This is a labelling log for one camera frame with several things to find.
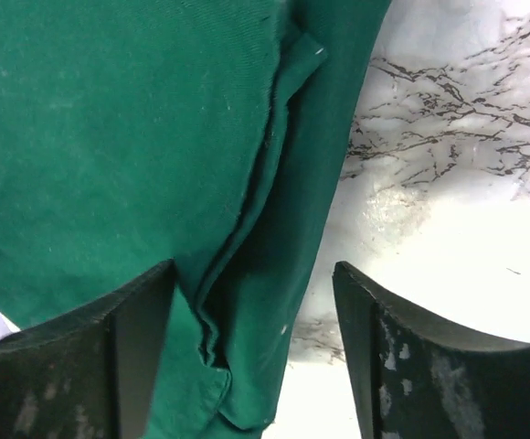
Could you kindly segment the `dark green surgical drape cloth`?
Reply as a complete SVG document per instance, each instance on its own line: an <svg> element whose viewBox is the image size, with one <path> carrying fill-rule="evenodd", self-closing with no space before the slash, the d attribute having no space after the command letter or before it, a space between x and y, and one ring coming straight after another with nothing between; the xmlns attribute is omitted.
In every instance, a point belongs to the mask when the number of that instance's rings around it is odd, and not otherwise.
<svg viewBox="0 0 530 439"><path fill-rule="evenodd" d="M386 1L0 1L0 311L177 270L151 438L258 438Z"/></svg>

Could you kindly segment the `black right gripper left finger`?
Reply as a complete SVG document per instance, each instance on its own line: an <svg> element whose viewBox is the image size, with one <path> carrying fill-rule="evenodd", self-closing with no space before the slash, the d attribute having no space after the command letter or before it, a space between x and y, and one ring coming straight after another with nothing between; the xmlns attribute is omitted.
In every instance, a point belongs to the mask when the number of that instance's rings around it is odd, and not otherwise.
<svg viewBox="0 0 530 439"><path fill-rule="evenodd" d="M143 437L174 289L172 262L160 262L0 339L0 438Z"/></svg>

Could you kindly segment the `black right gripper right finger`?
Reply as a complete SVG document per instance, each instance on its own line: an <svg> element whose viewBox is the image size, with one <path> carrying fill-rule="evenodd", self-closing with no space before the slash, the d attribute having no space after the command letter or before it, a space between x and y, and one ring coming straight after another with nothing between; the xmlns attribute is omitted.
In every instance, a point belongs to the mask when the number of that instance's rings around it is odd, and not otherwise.
<svg viewBox="0 0 530 439"><path fill-rule="evenodd" d="M365 439L530 439L530 343L400 297L348 262L334 300Z"/></svg>

